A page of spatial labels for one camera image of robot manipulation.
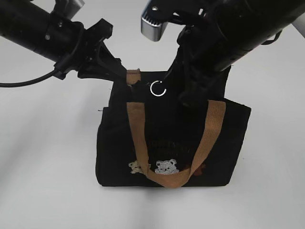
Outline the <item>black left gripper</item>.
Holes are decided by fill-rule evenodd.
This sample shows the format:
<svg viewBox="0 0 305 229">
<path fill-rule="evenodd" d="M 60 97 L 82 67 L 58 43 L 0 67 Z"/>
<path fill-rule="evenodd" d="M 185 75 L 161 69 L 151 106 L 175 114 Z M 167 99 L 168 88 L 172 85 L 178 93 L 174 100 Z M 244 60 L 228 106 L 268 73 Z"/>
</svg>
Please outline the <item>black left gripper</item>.
<svg viewBox="0 0 305 229">
<path fill-rule="evenodd" d="M 106 47 L 104 40 L 112 36 L 113 25 L 105 19 L 87 29 L 81 22 L 61 19 L 58 31 L 67 44 L 54 64 L 54 77 L 63 80 L 76 71 L 80 79 L 103 79 L 129 88 L 139 82 L 139 69 L 127 70 Z"/>
</svg>

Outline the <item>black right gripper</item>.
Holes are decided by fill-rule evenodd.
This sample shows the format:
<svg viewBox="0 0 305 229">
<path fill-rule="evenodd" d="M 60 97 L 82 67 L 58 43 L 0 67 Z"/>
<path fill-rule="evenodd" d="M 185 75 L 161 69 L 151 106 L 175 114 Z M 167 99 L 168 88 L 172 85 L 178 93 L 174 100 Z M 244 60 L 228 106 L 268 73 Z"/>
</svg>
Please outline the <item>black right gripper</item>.
<svg viewBox="0 0 305 229">
<path fill-rule="evenodd" d="M 194 26 L 185 26 L 179 33 L 176 57 L 164 78 L 164 87 L 175 92 L 186 107 L 200 107 L 208 99 L 222 98 L 221 74 L 209 72 L 193 61 Z"/>
</svg>

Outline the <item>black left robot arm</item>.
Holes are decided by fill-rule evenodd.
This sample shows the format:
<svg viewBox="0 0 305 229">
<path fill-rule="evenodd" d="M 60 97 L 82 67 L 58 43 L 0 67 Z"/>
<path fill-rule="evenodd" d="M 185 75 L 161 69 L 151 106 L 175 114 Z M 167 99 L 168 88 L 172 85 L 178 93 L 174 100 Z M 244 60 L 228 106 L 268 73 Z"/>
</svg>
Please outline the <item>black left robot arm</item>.
<svg viewBox="0 0 305 229">
<path fill-rule="evenodd" d="M 64 80 L 70 71 L 80 79 L 102 79 L 127 82 L 127 70 L 115 58 L 104 40 L 112 35 L 113 25 L 100 19 L 85 28 L 72 21 L 83 7 L 82 0 L 57 0 L 51 12 L 31 0 L 0 2 L 0 35 L 40 56 L 55 62 L 49 73 L 24 82 L 1 83 L 2 88 L 18 88 L 45 81 L 51 77 Z"/>
</svg>

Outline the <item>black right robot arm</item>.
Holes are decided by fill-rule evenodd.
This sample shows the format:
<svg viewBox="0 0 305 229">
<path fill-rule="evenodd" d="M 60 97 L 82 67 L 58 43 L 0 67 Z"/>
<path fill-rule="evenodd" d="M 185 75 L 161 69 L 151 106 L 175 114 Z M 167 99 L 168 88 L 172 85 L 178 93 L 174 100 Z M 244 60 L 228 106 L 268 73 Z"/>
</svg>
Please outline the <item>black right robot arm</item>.
<svg viewBox="0 0 305 229">
<path fill-rule="evenodd" d="M 163 86 L 189 107 L 223 98 L 231 66 L 275 42 L 304 11 L 302 0 L 201 0 L 195 13 L 179 11 L 184 28 Z"/>
</svg>

